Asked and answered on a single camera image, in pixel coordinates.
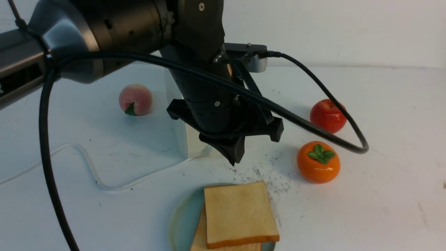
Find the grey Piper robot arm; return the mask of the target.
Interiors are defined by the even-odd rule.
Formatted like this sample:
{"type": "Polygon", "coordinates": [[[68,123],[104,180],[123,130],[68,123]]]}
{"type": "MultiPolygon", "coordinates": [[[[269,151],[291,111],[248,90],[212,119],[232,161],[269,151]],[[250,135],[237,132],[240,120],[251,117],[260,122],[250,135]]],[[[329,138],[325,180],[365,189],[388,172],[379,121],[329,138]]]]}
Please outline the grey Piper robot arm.
{"type": "Polygon", "coordinates": [[[167,67],[182,94],[167,108],[199,132],[230,164],[247,136],[280,141],[282,119],[231,88],[260,95],[251,58],[263,45],[225,43],[223,0],[40,0],[29,23],[1,34],[1,108],[41,86],[51,74],[82,84],[142,60],[167,67]]]}

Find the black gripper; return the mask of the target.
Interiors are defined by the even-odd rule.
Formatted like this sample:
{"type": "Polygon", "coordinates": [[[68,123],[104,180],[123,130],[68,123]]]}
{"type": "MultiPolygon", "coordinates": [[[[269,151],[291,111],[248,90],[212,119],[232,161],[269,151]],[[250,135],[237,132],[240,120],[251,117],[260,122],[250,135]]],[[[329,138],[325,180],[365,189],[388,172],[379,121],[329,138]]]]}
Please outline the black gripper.
{"type": "MultiPolygon", "coordinates": [[[[233,86],[261,95],[251,73],[239,59],[228,59],[224,45],[212,54],[184,45],[169,45],[161,49],[164,59],[192,66],[229,81],[233,86]]],[[[231,90],[169,69],[183,101],[173,101],[168,113],[181,119],[200,133],[199,139],[212,146],[234,166],[244,156],[245,137],[268,135],[278,142],[283,122],[261,105],[238,97],[231,90]]]]}

